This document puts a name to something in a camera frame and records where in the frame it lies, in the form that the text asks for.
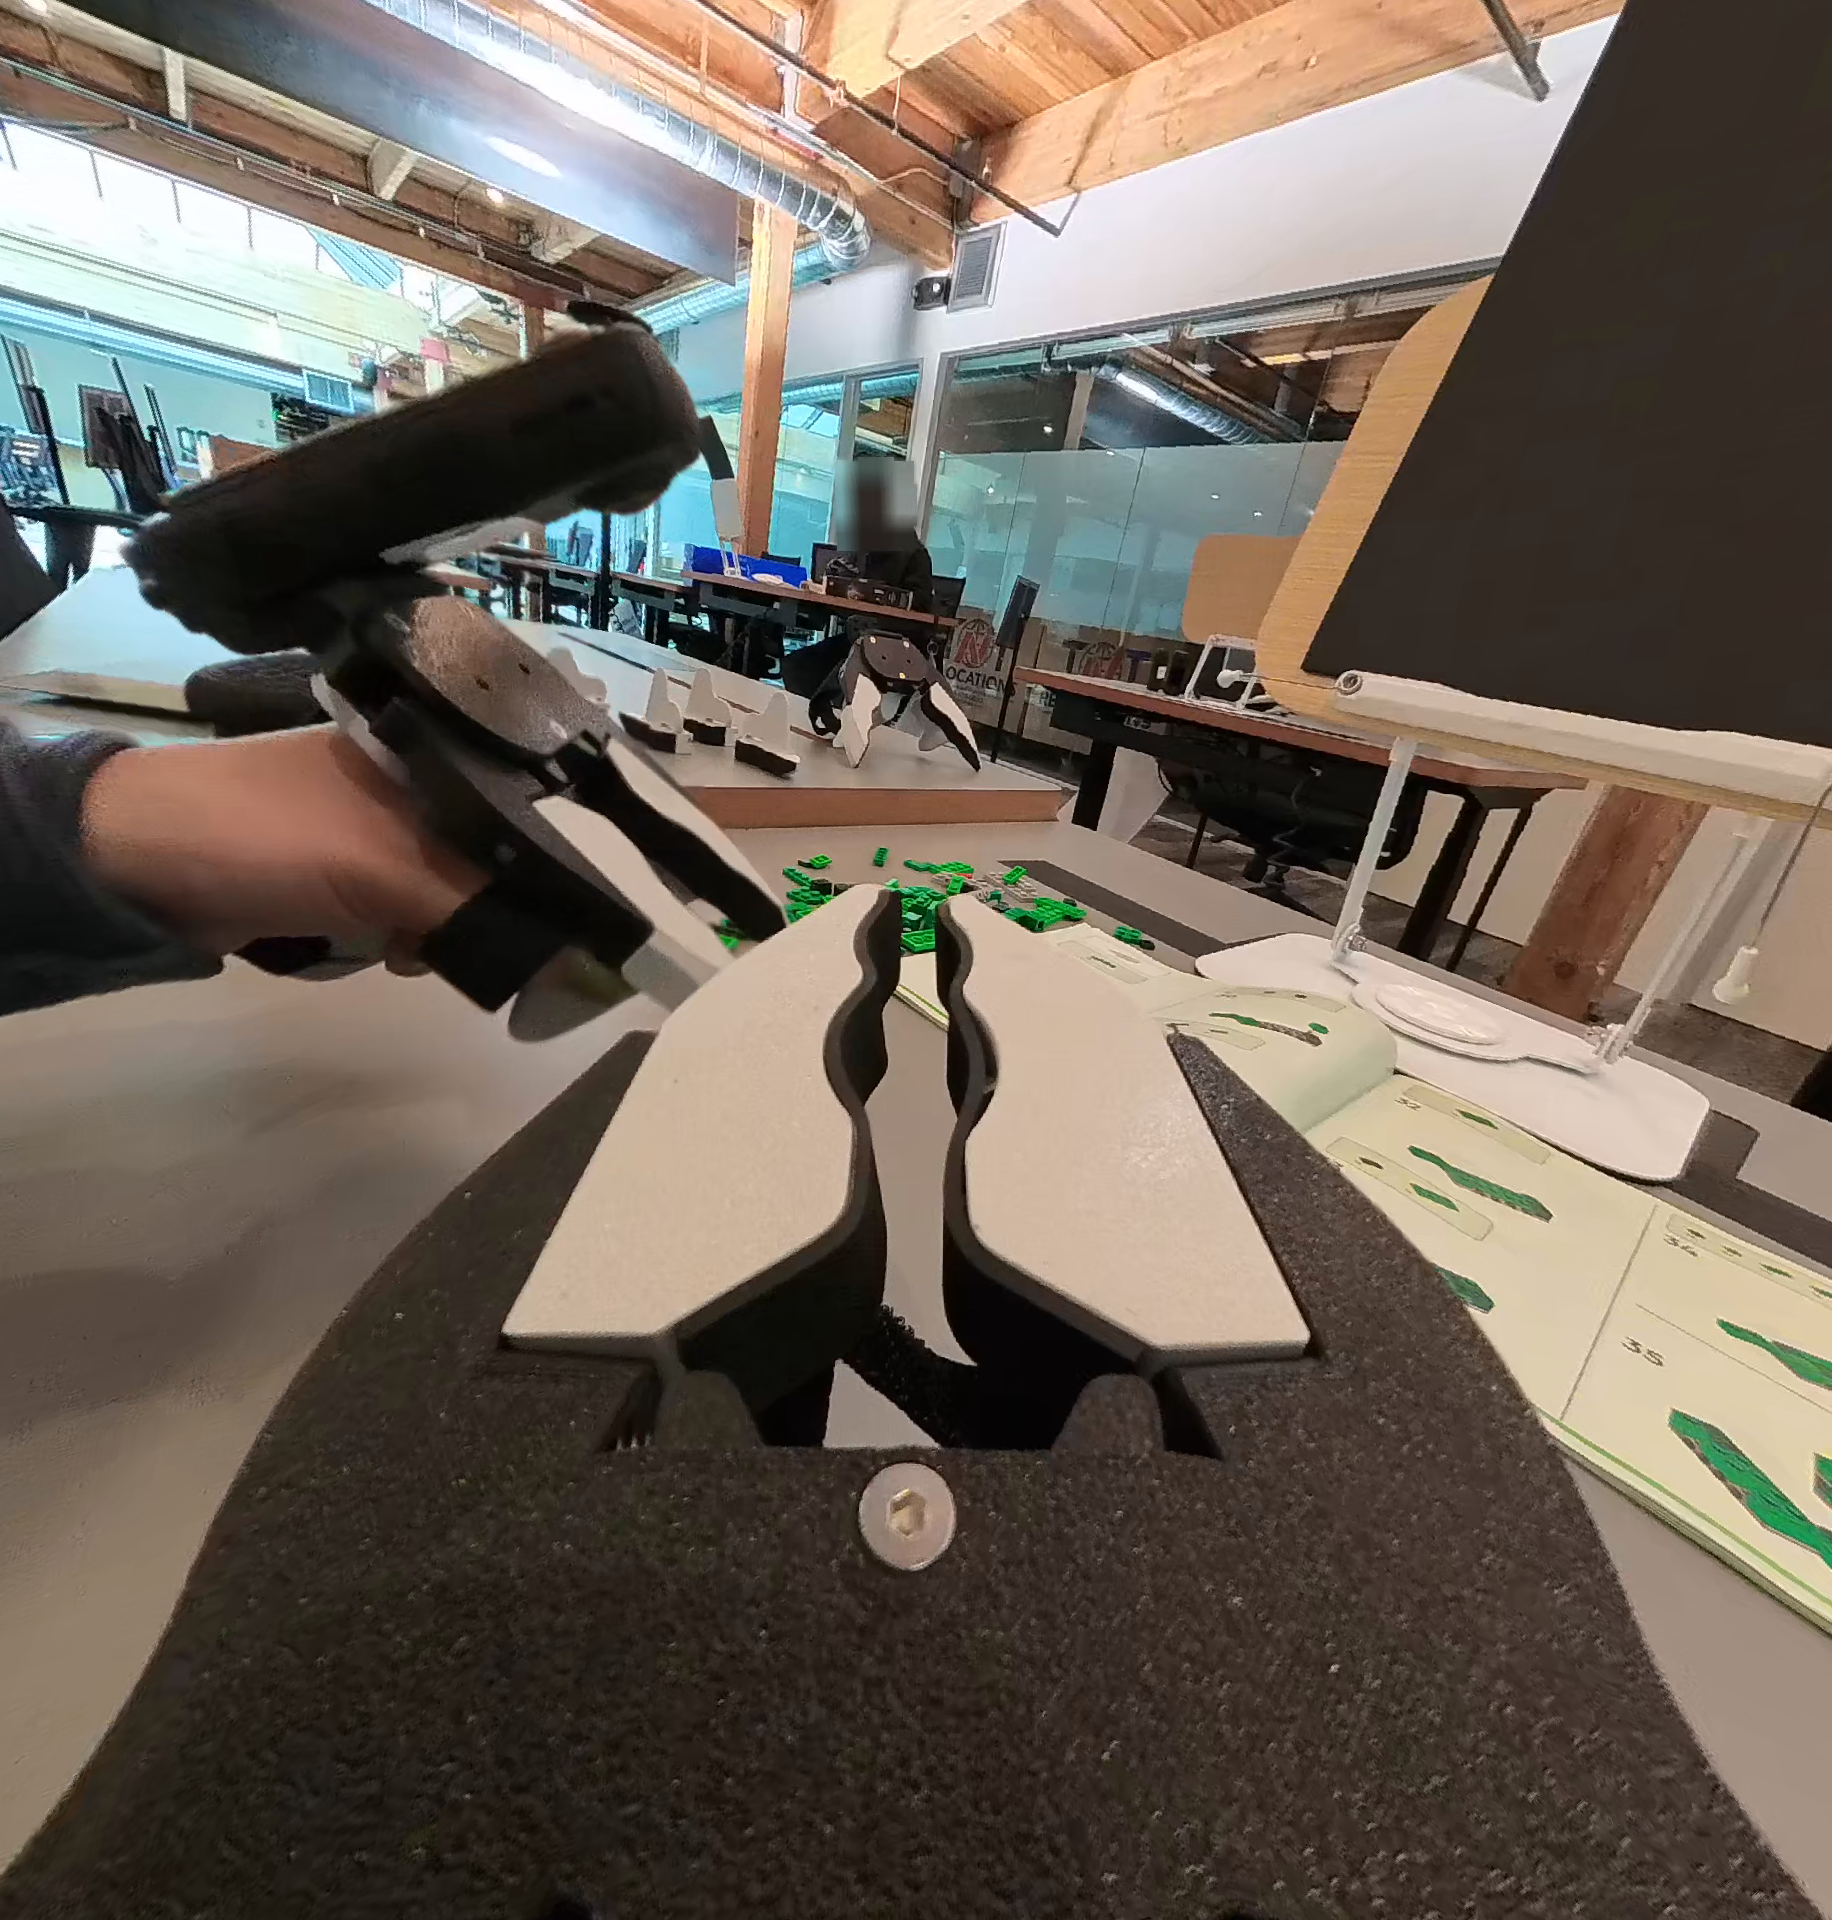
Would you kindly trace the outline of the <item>wooden office desk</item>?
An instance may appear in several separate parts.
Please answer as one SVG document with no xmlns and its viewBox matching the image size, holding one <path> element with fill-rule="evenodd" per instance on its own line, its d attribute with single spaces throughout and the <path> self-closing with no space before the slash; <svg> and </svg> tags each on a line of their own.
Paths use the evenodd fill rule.
<svg viewBox="0 0 1832 1920">
<path fill-rule="evenodd" d="M 1075 791 L 1072 821 L 1098 829 L 1120 752 L 1191 766 L 1217 766 L 1226 755 L 1335 755 L 1388 774 L 1395 743 L 1376 735 L 1325 729 L 1282 713 L 1255 713 L 1141 684 L 1096 680 L 1049 668 L 1014 668 L 1011 687 L 1049 696 L 1050 722 L 1085 740 L 1089 754 Z M 1528 771 L 1446 748 L 1418 748 L 1399 780 L 1388 828 L 1368 825 L 1362 852 L 1387 872 L 1406 859 L 1430 796 L 1457 801 L 1457 815 L 1425 873 L 1395 948 L 1457 972 L 1482 924 L 1488 901 L 1523 841 L 1534 808 L 1558 791 L 1580 789 L 1574 775 Z M 1207 828 L 1197 824 L 1188 862 L 1197 862 Z"/>
</svg>

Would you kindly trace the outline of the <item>black wood-edged board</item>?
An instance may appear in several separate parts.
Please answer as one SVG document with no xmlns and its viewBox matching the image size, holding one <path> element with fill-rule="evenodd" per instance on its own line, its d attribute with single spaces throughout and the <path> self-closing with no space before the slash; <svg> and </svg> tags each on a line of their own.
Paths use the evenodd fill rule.
<svg viewBox="0 0 1832 1920">
<path fill-rule="evenodd" d="M 1832 4 L 1623 10 L 1497 270 L 1379 374 L 1257 662 L 1325 722 L 1823 801 Z"/>
</svg>

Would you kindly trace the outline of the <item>white desk lamp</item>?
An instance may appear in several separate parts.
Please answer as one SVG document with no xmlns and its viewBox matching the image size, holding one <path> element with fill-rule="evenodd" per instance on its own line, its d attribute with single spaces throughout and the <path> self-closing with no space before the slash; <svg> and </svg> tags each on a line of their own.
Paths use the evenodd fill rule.
<svg viewBox="0 0 1832 1920">
<path fill-rule="evenodd" d="M 1755 732 L 1658 727 L 1361 669 L 1338 677 L 1335 702 L 1345 716 L 1392 735 L 1392 766 L 1371 813 L 1376 844 L 1392 821 L 1418 743 L 1448 737 L 1502 757 L 1595 766 L 1633 786 L 1710 788 L 1727 805 L 1762 818 L 1786 809 L 1807 828 L 1832 819 L 1828 746 Z M 1371 863 L 1361 856 L 1331 934 L 1246 942 L 1201 958 L 1199 970 L 1226 987 L 1345 996 L 1392 1035 L 1402 1072 L 1468 1096 L 1531 1135 L 1626 1180 L 1670 1183 L 1684 1172 L 1710 1099 L 1675 1074 L 1638 1064 L 1633 1046 L 1708 907 L 1683 926 L 1631 1017 L 1582 1035 L 1368 955 L 1368 889 Z"/>
</svg>

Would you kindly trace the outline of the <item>black rough pad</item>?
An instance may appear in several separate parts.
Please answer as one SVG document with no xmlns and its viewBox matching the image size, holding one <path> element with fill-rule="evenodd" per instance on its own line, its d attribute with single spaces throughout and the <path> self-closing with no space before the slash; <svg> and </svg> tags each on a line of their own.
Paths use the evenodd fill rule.
<svg viewBox="0 0 1832 1920">
<path fill-rule="evenodd" d="M 318 659 L 306 649 L 235 655 L 198 668 L 182 686 L 188 717 L 219 740 L 326 726 Z"/>
</svg>

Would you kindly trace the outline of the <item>person's left forearm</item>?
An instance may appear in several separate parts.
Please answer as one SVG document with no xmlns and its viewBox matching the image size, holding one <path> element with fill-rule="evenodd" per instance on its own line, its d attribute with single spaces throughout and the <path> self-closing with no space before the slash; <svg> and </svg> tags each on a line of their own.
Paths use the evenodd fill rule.
<svg viewBox="0 0 1832 1920">
<path fill-rule="evenodd" d="M 112 732 L 28 737 L 0 722 L 0 1017 L 219 970 L 90 869 L 89 788 L 130 748 Z"/>
</svg>

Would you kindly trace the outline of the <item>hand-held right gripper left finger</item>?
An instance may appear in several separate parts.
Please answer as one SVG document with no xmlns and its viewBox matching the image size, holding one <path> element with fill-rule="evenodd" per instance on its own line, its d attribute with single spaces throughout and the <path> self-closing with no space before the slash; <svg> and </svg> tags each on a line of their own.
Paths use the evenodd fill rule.
<svg viewBox="0 0 1832 1920">
<path fill-rule="evenodd" d="M 884 1304 L 866 1102 L 905 907 L 856 884 L 667 1016 L 502 1322 L 519 1351 L 717 1373 L 762 1435 L 824 1435 Z"/>
</svg>

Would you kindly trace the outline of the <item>silver air duct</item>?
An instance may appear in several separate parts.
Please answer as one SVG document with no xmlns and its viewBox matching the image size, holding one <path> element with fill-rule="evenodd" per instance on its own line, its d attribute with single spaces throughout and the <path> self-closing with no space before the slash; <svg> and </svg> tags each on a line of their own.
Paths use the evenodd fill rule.
<svg viewBox="0 0 1832 1920">
<path fill-rule="evenodd" d="M 783 156 L 777 141 L 764 146 L 753 134 L 725 127 L 615 74 L 598 72 L 590 86 L 616 132 L 702 180 L 730 188 L 742 200 L 791 218 L 815 237 L 834 272 L 858 270 L 869 259 L 877 235 L 856 200 L 812 180 L 806 165 Z"/>
</svg>

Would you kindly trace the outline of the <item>long wooden desk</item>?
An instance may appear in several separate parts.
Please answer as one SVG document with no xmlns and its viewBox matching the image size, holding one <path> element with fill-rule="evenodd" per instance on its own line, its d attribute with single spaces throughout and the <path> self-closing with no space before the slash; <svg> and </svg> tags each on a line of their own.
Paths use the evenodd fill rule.
<svg viewBox="0 0 1832 1920">
<path fill-rule="evenodd" d="M 955 613 L 856 599 L 812 583 L 792 586 L 770 577 L 697 570 L 685 570 L 682 582 L 692 588 L 699 605 L 706 611 L 722 611 L 787 632 L 808 632 L 832 622 L 861 619 L 866 626 L 949 636 L 958 626 Z"/>
</svg>

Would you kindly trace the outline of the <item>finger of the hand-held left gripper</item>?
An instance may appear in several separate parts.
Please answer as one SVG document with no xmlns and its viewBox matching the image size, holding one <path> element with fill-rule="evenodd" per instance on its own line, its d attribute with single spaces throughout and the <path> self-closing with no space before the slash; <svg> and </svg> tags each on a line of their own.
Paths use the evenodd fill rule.
<svg viewBox="0 0 1832 1920">
<path fill-rule="evenodd" d="M 575 948 L 678 948 L 690 900 L 766 942 L 787 909 L 686 789 L 632 746 L 566 746 L 534 764 L 540 791 L 608 829 L 598 850 L 553 848 L 534 884 L 534 920 Z"/>
<path fill-rule="evenodd" d="M 515 996 L 515 1040 L 545 1043 L 600 1019 L 632 998 L 671 1009 L 730 964 L 719 934 L 694 921 L 699 939 L 658 929 L 623 962 L 579 945 L 562 948 Z"/>
</svg>

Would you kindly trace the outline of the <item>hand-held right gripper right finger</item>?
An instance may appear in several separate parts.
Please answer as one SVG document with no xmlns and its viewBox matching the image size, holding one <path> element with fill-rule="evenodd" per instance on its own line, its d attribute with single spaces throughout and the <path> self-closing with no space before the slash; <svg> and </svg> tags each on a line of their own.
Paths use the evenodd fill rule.
<svg viewBox="0 0 1832 1920">
<path fill-rule="evenodd" d="M 1047 1449 L 1096 1380 L 1304 1360 L 1309 1317 L 1168 1028 L 970 895 L 936 913 L 934 981 L 942 1296 L 989 1437 Z"/>
</svg>

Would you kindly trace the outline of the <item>grey desk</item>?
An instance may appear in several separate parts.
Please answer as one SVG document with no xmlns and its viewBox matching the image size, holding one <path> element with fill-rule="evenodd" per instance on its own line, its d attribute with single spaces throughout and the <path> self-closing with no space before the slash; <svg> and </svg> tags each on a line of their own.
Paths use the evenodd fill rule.
<svg viewBox="0 0 1832 1920">
<path fill-rule="evenodd" d="M 651 1049 L 233 970 L 0 1021 L 0 1916 L 1832 1916 L 1832 1643 L 1217 1116 L 1315 1355 L 766 1447 L 505 1307 Z"/>
</svg>

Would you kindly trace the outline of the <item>person's left hand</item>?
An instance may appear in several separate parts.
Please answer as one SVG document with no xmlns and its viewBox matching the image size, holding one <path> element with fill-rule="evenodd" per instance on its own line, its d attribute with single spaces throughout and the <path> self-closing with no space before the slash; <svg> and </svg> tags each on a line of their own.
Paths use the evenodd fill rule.
<svg viewBox="0 0 1832 1920">
<path fill-rule="evenodd" d="M 414 973 L 489 886 L 333 727 L 122 750 L 89 780 L 80 831 L 109 892 L 213 955 L 326 939 Z"/>
</svg>

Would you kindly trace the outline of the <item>wooden post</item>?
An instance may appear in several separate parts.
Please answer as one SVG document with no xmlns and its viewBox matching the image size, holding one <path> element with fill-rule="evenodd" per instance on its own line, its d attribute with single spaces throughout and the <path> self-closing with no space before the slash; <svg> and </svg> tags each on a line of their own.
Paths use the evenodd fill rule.
<svg viewBox="0 0 1832 1920">
<path fill-rule="evenodd" d="M 1572 1021 L 1605 1011 L 1708 813 L 1706 801 L 1605 788 L 1504 973 L 1502 993 Z"/>
<path fill-rule="evenodd" d="M 740 546 L 747 556 L 770 551 L 798 241 L 801 228 L 783 207 L 753 202 L 736 442 Z"/>
</svg>

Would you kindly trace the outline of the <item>idle gripper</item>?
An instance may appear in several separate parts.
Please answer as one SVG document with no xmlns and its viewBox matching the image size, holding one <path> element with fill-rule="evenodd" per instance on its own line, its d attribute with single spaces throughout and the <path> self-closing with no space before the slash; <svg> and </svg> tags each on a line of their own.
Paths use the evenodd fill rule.
<svg viewBox="0 0 1832 1920">
<path fill-rule="evenodd" d="M 920 708 L 926 722 L 919 740 L 920 752 L 951 746 L 972 771 L 983 767 L 976 734 L 934 659 L 917 639 L 891 630 L 858 636 L 844 659 L 808 696 L 812 732 L 832 741 L 847 766 L 856 770 L 877 732 L 888 724 L 884 702 L 891 697 L 905 697 Z"/>
</svg>

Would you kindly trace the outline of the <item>wooden desk divider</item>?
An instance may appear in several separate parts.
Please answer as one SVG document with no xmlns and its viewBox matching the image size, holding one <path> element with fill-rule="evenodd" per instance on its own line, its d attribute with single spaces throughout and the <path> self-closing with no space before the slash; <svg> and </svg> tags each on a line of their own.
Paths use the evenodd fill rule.
<svg viewBox="0 0 1832 1920">
<path fill-rule="evenodd" d="M 1199 539 L 1180 613 L 1180 632 L 1197 649 L 1187 697 L 1238 708 L 1260 700 L 1257 642 L 1298 546 L 1298 535 Z"/>
</svg>

